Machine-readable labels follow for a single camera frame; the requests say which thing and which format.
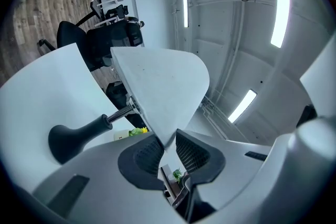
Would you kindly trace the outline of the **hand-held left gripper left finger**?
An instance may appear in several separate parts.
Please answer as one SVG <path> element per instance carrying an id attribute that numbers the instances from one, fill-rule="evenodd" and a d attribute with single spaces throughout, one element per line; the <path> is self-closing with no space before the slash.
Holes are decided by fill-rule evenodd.
<path id="1" fill-rule="evenodd" d="M 70 224 L 185 224 L 157 176 L 163 153 L 152 133 L 101 144 L 63 164 L 34 196 Z"/>

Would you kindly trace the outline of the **yellow sunflower pot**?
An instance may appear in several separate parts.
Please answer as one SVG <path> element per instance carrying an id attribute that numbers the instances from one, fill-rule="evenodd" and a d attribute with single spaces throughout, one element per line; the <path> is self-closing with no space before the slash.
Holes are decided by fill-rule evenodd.
<path id="1" fill-rule="evenodd" d="M 143 133 L 147 133 L 148 129 L 147 127 L 142 128 L 134 128 L 132 130 L 120 130 L 114 132 L 114 141 L 118 141 L 127 137 L 140 135 Z"/>

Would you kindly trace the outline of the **white ceiling light panel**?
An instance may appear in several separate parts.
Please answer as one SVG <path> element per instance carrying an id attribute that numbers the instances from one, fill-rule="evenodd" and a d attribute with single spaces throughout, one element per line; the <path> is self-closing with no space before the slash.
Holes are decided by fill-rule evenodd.
<path id="1" fill-rule="evenodd" d="M 281 48 L 285 38 L 290 12 L 290 0 L 277 0 L 276 18 L 274 30 L 271 37 L 271 44 Z"/>
<path id="2" fill-rule="evenodd" d="M 183 0 L 183 18 L 184 18 L 184 27 L 189 27 L 189 19 L 188 19 L 188 0 Z"/>
<path id="3" fill-rule="evenodd" d="M 231 113 L 231 115 L 228 117 L 228 120 L 230 123 L 234 123 L 244 112 L 245 110 L 251 105 L 251 103 L 256 98 L 257 93 L 249 89 L 244 98 L 241 100 L 237 108 Z"/>

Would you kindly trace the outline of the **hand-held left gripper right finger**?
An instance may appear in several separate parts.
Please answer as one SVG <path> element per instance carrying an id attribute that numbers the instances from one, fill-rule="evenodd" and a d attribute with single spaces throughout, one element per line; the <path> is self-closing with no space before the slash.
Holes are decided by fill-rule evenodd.
<path id="1" fill-rule="evenodd" d="M 266 200 L 283 167 L 288 137 L 272 147 L 176 132 L 176 152 L 190 176 L 185 220 L 196 224 L 262 224 Z"/>

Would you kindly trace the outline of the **white desk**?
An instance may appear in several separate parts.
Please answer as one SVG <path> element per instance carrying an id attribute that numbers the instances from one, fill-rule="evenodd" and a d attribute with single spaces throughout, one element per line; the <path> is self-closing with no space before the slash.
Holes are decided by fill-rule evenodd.
<path id="1" fill-rule="evenodd" d="M 115 111 L 75 44 L 25 66 L 0 87 L 0 158 L 11 181 L 33 195 L 60 166 L 50 129 L 77 129 Z"/>

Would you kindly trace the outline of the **white table lamp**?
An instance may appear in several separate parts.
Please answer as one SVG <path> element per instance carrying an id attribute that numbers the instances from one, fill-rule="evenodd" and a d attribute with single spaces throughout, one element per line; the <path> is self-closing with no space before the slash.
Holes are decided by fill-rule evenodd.
<path id="1" fill-rule="evenodd" d="M 112 130 L 113 122 L 140 115 L 164 148 L 184 129 L 209 87 L 205 63 L 191 52 L 144 47 L 112 47 L 112 66 L 129 98 L 111 116 L 105 114 L 78 128 L 54 126 L 48 135 L 53 157 L 61 164 L 74 158 L 87 143 Z"/>

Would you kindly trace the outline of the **green plant white pot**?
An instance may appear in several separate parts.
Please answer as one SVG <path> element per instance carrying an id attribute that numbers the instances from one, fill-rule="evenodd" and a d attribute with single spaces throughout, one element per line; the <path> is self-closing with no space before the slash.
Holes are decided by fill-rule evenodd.
<path id="1" fill-rule="evenodd" d="M 173 172 L 173 177 L 175 178 L 175 180 L 179 183 L 181 181 L 181 179 L 183 178 L 184 174 L 180 171 L 180 169 L 176 169 Z"/>

